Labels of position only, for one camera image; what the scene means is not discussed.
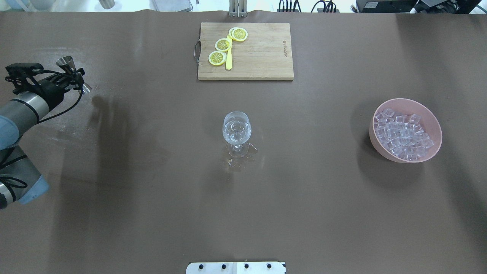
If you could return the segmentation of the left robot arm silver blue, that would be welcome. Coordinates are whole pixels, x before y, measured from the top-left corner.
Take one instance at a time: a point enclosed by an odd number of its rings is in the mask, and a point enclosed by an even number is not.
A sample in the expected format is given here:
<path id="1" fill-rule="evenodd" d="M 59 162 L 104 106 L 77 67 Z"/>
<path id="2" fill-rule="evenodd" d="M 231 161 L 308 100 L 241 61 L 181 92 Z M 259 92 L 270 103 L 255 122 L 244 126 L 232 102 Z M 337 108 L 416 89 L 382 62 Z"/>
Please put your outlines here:
<path id="1" fill-rule="evenodd" d="M 35 125 L 47 121 L 47 114 L 59 106 L 66 92 L 88 92 L 83 68 L 61 65 L 62 72 L 46 70 L 41 64 L 21 63 L 6 67 L 7 82 L 16 95 L 1 107 L 0 204 L 5 209 L 18 202 L 27 204 L 49 190 L 49 184 L 19 146 L 22 136 Z"/>

